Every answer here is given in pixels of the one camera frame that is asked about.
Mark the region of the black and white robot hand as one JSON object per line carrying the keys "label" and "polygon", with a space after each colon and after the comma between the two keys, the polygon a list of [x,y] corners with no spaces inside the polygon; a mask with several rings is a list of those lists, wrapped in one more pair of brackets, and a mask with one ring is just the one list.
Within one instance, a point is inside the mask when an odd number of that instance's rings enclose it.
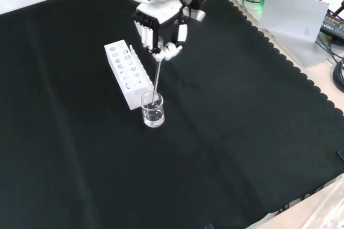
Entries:
{"label": "black and white robot hand", "polygon": [[141,3],[133,15],[141,44],[157,62],[170,60],[183,49],[188,37],[188,21],[202,22],[205,12],[186,0]]}

